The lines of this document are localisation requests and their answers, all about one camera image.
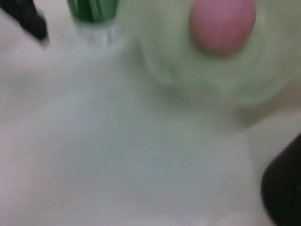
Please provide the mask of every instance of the pink object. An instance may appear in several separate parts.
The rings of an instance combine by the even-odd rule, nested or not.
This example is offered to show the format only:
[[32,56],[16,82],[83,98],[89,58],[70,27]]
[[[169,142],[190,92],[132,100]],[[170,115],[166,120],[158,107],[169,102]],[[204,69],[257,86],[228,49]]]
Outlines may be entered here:
[[198,46],[225,55],[243,46],[255,21],[255,0],[196,0],[189,23]]

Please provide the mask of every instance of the light green container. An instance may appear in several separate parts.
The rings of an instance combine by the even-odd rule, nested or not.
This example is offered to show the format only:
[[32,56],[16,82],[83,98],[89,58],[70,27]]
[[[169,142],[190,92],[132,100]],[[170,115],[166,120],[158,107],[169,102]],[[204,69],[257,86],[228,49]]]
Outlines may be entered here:
[[90,43],[108,46],[120,37],[115,23],[119,0],[68,0],[81,36]]

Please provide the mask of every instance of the black object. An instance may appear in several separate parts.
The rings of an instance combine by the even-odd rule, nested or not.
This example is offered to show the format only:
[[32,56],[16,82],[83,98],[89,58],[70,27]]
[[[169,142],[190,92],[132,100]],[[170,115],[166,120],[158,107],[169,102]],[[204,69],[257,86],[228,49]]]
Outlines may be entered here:
[[45,18],[39,14],[33,0],[0,0],[0,8],[37,40],[48,38]]
[[301,135],[267,168],[261,192],[277,226],[301,226]]

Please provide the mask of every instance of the white table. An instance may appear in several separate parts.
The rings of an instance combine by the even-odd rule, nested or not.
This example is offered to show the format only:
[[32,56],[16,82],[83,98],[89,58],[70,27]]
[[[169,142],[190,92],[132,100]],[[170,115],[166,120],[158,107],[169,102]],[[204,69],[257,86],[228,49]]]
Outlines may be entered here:
[[49,48],[0,20],[1,226],[272,225],[260,179],[300,132],[298,85],[243,112],[185,104],[135,44],[94,49],[64,1],[36,2]]

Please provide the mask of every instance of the green bottle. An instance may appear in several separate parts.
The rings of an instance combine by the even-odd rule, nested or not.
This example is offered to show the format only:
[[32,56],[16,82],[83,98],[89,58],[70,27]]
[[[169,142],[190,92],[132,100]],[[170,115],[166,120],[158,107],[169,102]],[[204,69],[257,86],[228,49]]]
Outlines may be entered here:
[[107,46],[120,37],[115,24],[119,0],[68,0],[79,33],[91,43]]

